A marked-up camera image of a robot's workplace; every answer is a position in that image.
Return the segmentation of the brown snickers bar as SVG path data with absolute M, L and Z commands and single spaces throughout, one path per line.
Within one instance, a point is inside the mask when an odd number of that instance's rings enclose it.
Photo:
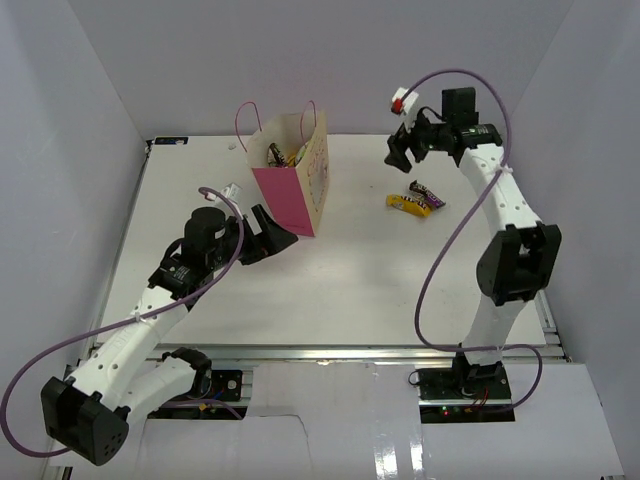
M 446 206 L 446 202 L 444 200 L 439 198 L 429 188 L 419 183 L 417 180 L 414 180 L 409 184 L 409 192 L 413 197 L 425 203 L 432 210 L 439 210 Z

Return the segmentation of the yellow M&M packet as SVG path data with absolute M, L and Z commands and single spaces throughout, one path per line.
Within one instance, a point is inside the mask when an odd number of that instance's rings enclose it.
M 418 218 L 426 218 L 432 213 L 427 204 L 409 196 L 387 195 L 386 205 Z

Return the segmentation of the purple candy packet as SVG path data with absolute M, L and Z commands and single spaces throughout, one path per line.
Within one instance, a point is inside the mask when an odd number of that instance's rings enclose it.
M 276 168 L 287 166 L 286 158 L 276 143 L 271 143 L 268 147 L 267 164 Z

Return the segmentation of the pink paper gift bag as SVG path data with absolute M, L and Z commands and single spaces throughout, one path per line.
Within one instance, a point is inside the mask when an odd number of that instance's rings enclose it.
M 297 154 L 297 165 L 269 167 L 271 143 L 286 159 Z M 296 235 L 316 236 L 330 185 L 326 112 L 310 100 L 299 113 L 259 122 L 258 129 L 240 144 L 275 221 Z

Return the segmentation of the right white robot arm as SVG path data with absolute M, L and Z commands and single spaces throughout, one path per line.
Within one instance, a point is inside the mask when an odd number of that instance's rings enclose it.
M 498 130 L 480 122 L 475 100 L 472 87 L 443 91 L 435 122 L 419 107 L 417 93 L 398 88 L 391 100 L 402 124 L 388 139 L 386 164 L 409 172 L 427 153 L 446 153 L 476 193 L 490 234 L 476 265 L 481 296 L 471 328 L 455 345 L 450 367 L 418 373 L 424 398 L 509 398 L 502 362 L 507 338 L 525 306 L 547 287 L 562 240 L 559 227 L 528 205 L 504 161 Z

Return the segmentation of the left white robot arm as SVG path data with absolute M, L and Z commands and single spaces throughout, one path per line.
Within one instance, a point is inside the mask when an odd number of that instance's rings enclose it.
M 257 263 L 297 241 L 261 205 L 251 211 L 259 232 L 247 219 L 216 207 L 192 212 L 182 236 L 149 277 L 132 311 L 133 323 L 117 328 L 67 379 L 51 378 L 43 387 L 45 427 L 53 439 L 101 466 L 121 449 L 131 425 L 176 397 L 200 399 L 209 393 L 211 361 L 195 349 L 166 352 L 153 371 L 136 373 L 222 271 L 235 262 Z

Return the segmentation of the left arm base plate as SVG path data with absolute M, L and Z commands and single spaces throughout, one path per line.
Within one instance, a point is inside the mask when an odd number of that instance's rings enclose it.
M 196 391 L 196 399 L 215 399 L 237 402 L 242 397 L 243 372 L 241 370 L 212 370 L 206 385 Z

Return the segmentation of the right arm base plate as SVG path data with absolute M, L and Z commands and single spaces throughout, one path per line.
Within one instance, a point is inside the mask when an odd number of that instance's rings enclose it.
M 419 389 L 419 398 L 432 403 L 486 399 L 489 403 L 508 404 L 512 400 L 505 372 L 495 378 L 463 382 L 452 368 L 424 368 L 416 370 L 412 378 Z

